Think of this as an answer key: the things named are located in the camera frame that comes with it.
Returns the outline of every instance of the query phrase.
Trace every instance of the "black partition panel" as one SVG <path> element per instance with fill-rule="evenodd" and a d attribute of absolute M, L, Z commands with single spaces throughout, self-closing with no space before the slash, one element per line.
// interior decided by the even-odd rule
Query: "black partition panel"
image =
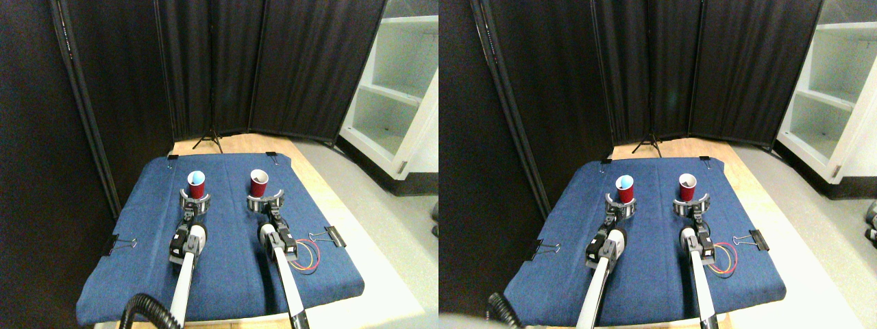
<path fill-rule="evenodd" d="M 607 106 L 616 145 L 649 133 L 649 58 L 646 2 L 595 1 Z"/>
<path fill-rule="evenodd" d="M 0 327 L 77 327 L 112 231 L 110 206 L 55 38 L 53 2 L 0 11 Z"/>
<path fill-rule="evenodd" d="M 490 1 L 482 7 L 493 48 L 502 50 L 512 110 L 553 206 L 579 167 L 612 153 L 591 6 Z"/>
<path fill-rule="evenodd" d="M 691 134 L 769 146 L 807 56 L 821 0 L 708 1 Z"/>
<path fill-rule="evenodd" d="M 681 137 L 688 134 L 701 2 L 649 0 L 647 7 L 654 133 L 661 139 Z"/>
<path fill-rule="evenodd" d="M 483 316 L 536 239 L 542 215 L 481 50 L 472 7 L 442 4 L 438 310 Z"/>
<path fill-rule="evenodd" d="M 201 137 L 210 128 L 212 1 L 155 1 L 173 113 L 174 140 Z"/>
<path fill-rule="evenodd" d="M 263 7 L 262 1 L 210 3 L 213 119 L 220 133 L 243 132 L 249 123 Z"/>
<path fill-rule="evenodd" d="M 250 129 L 334 141 L 383 6 L 268 0 Z"/>
<path fill-rule="evenodd" d="M 153 2 L 62 3 L 83 95 L 124 205 L 143 166 L 174 146 Z"/>

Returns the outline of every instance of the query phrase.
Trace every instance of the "black binder clip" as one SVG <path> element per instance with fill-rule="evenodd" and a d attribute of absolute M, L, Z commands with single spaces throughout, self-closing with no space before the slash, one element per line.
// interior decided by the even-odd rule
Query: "black binder clip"
<path fill-rule="evenodd" d="M 710 158 L 709 156 L 701 155 L 701 161 L 703 161 L 703 164 L 707 165 L 707 169 L 712 169 L 712 167 L 709 165 L 709 161 L 711 160 L 712 158 Z"/>
<path fill-rule="evenodd" d="M 610 163 L 612 163 L 612 159 L 603 159 L 602 161 L 600 161 L 600 173 L 601 174 L 606 172 L 606 165 L 608 165 Z"/>
<path fill-rule="evenodd" d="M 542 241 L 543 241 L 542 239 L 533 241 L 533 243 L 530 246 L 530 250 L 532 250 L 532 253 L 530 254 L 530 259 L 528 261 L 532 261 L 532 260 L 536 259 L 536 255 L 538 255 L 538 254 L 546 254 L 546 253 L 555 253 L 556 254 L 560 251 L 560 243 L 558 243 L 556 245 L 547 245 L 547 244 L 542 243 Z M 553 250 L 539 251 L 539 249 L 541 247 L 551 247 L 554 249 Z"/>
<path fill-rule="evenodd" d="M 170 154 L 170 155 L 168 155 L 168 169 L 173 169 L 173 168 L 174 168 L 174 161 L 176 161 L 176 158 L 179 158 L 179 157 L 180 157 L 180 156 L 179 156 L 179 155 L 176 155 L 176 154 Z"/>
<path fill-rule="evenodd" d="M 277 163 L 277 152 L 265 152 L 265 155 L 271 157 L 271 160 L 275 162 L 275 166 L 280 165 L 280 163 Z"/>
<path fill-rule="evenodd" d="M 317 233 L 317 234 L 309 232 L 308 239 L 310 239 L 311 241 L 313 241 L 315 243 L 317 241 L 330 241 L 330 242 L 335 243 L 335 247 L 347 247 L 347 244 L 344 242 L 344 239 L 341 238 L 341 234 L 338 233 L 338 230 L 335 228 L 335 226 L 324 227 L 324 229 L 326 230 L 326 232 Z M 323 234 L 329 234 L 329 239 L 315 239 L 315 237 L 323 235 Z"/>
<path fill-rule="evenodd" d="M 116 247 L 116 241 L 128 242 L 128 244 L 126 244 L 124 246 Z M 118 238 L 118 234 L 113 234 L 112 236 L 110 236 L 109 239 L 107 239 L 106 243 L 103 244 L 103 255 L 109 256 L 110 254 L 112 254 L 113 250 L 121 249 L 121 248 L 128 248 L 128 247 L 134 248 L 136 246 L 137 246 L 137 239 L 121 240 Z"/>
<path fill-rule="evenodd" d="M 739 241 L 749 237 L 752 237 L 752 240 L 755 241 L 755 243 Z M 761 235 L 761 231 L 759 230 L 749 230 L 749 235 L 746 235 L 745 237 L 734 237 L 734 246 L 739 246 L 741 243 L 744 245 L 758 246 L 759 250 L 770 251 L 770 247 L 767 246 L 765 237 Z"/>

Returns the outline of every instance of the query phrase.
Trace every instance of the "shelf compartment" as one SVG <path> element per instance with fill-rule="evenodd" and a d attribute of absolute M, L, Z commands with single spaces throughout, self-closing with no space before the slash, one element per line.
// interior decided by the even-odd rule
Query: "shelf compartment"
<path fill-rule="evenodd" d="M 439 67 L 439 17 L 384 18 L 372 60 L 370 84 L 422 98 Z"/>
<path fill-rule="evenodd" d="M 374 84 L 361 84 L 360 89 L 365 89 L 374 92 L 375 94 L 381 94 L 411 106 L 420 106 L 420 102 L 424 101 L 420 97 L 409 95 L 405 92 L 399 91 L 399 89 L 391 89 Z"/>
<path fill-rule="evenodd" d="M 850 114 L 850 111 L 796 93 L 789 132 L 830 159 Z"/>
<path fill-rule="evenodd" d="M 388 29 L 402 29 L 408 32 L 438 33 L 438 16 L 417 16 L 409 18 L 384 18 L 381 27 Z"/>
<path fill-rule="evenodd" d="M 353 128 L 389 154 L 396 154 L 414 121 L 417 106 L 387 95 L 384 89 L 360 88 L 356 97 Z"/>
<path fill-rule="evenodd" d="M 863 39 L 873 33 L 873 23 L 820 25 L 813 37 L 808 90 L 840 98 L 850 104 L 859 100 L 865 80 L 877 57 L 877 39 Z"/>
<path fill-rule="evenodd" d="M 844 111 L 852 112 L 852 108 L 856 107 L 856 104 L 850 101 L 845 100 L 843 97 L 834 97 L 829 94 L 824 94 L 814 90 L 807 89 L 799 89 L 795 91 L 797 95 L 805 96 L 813 100 L 817 100 L 819 102 L 837 107 Z M 835 94 L 842 94 L 840 91 L 834 91 Z"/>
<path fill-rule="evenodd" d="M 877 41 L 877 22 L 820 24 L 816 31 L 844 39 Z"/>

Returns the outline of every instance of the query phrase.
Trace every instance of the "red cup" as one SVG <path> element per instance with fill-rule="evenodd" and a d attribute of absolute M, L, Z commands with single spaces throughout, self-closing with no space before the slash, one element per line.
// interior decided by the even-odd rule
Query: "red cup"
<path fill-rule="evenodd" d="M 679 176 L 679 197 L 682 201 L 689 202 L 695 198 L 695 186 L 697 186 L 697 178 L 691 174 L 682 174 Z"/>
<path fill-rule="evenodd" d="M 265 195 L 265 188 L 268 186 L 268 173 L 262 169 L 255 169 L 250 172 L 250 195 L 253 197 L 262 197 Z"/>
<path fill-rule="evenodd" d="M 204 197 L 204 182 L 206 182 L 207 179 L 206 179 L 206 177 L 204 177 L 204 180 L 201 181 L 201 183 L 194 184 L 192 182 L 192 177 L 195 176 L 195 173 L 201 173 L 201 172 L 198 170 L 193 171 L 193 172 L 189 173 L 189 178 L 187 178 L 187 181 L 189 181 L 189 197 L 191 197 L 193 199 L 200 199 L 200 198 Z"/>
<path fill-rule="evenodd" d="M 618 198 L 621 199 L 621 203 L 627 204 L 633 200 L 633 184 L 631 184 L 631 186 L 627 189 L 622 189 L 622 178 L 624 178 L 624 176 L 618 177 L 618 179 L 615 180 L 615 188 L 618 189 Z"/>

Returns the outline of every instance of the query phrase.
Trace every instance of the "blue cloth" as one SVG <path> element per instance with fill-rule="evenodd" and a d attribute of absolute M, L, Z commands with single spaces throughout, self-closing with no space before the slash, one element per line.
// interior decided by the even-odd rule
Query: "blue cloth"
<path fill-rule="evenodd" d="M 679 234 L 690 219 L 676 216 L 672 202 L 679 195 L 679 175 L 697 177 L 695 199 L 709 193 L 712 204 L 704 219 L 714 242 L 732 243 L 755 229 L 724 176 L 724 164 L 712 169 L 697 158 L 613 161 L 601 173 L 599 162 L 580 168 L 548 216 L 539 239 L 561 244 L 557 254 L 526 261 L 504 292 L 525 325 L 574 326 L 594 270 L 585 266 L 585 248 L 605 217 L 604 195 L 617 200 L 615 180 L 632 175 L 637 212 L 619 226 L 627 231 L 624 253 L 606 282 L 598 325 L 639 325 L 697 318 L 691 262 Z M 734 275 L 721 279 L 708 268 L 713 305 L 719 313 L 781 300 L 786 286 L 766 251 L 735 246 L 739 264 Z M 717 266 L 727 256 L 717 251 Z"/>
<path fill-rule="evenodd" d="M 140 292 L 170 307 L 180 266 L 168 260 L 168 245 L 182 218 L 179 190 L 188 188 L 186 178 L 193 170 L 206 175 L 204 192 L 212 199 L 204 215 L 207 242 L 193 274 L 186 319 L 249 318 L 287 311 L 276 263 L 268 262 L 256 234 L 259 222 L 267 217 L 246 208 L 250 171 L 268 172 L 265 195 L 285 191 L 281 214 L 296 239 L 308 238 L 308 232 L 325 232 L 329 223 L 289 166 L 290 159 L 278 154 L 277 161 L 279 165 L 265 154 L 206 154 L 181 156 L 171 161 L 173 168 L 168 168 L 165 158 L 149 162 L 113 231 L 120 239 L 136 238 L 137 246 L 117 249 L 98 262 L 76 303 L 79 324 L 119 320 L 128 299 Z M 361 295 L 365 283 L 347 251 L 331 242 L 317 243 L 322 254 L 317 272 L 292 271 L 304 307 Z M 310 258 L 304 249 L 299 257 L 305 265 Z"/>

